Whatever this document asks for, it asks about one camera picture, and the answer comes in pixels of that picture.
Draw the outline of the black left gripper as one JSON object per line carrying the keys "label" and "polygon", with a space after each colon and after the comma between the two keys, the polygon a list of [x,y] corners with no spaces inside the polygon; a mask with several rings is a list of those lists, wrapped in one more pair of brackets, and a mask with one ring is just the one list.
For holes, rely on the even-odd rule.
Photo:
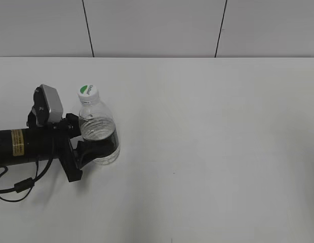
{"label": "black left gripper", "polygon": [[90,162],[108,165],[114,160],[114,142],[109,139],[79,140],[73,151],[70,140],[81,135],[79,117],[73,113],[67,113],[59,123],[43,127],[36,125],[35,115],[30,113],[27,127],[28,161],[59,159],[69,182],[80,180],[80,169]]}

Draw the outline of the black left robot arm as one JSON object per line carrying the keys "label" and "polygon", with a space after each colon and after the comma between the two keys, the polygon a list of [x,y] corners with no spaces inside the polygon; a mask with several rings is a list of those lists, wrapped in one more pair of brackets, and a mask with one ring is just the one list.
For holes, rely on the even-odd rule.
{"label": "black left robot arm", "polygon": [[101,141],[78,141],[73,148],[71,139],[80,136],[78,116],[68,113],[58,123],[38,127],[34,115],[28,118],[27,129],[0,131],[0,167],[59,159],[69,182],[82,177],[82,168],[96,158],[113,154],[118,145],[116,131]]}

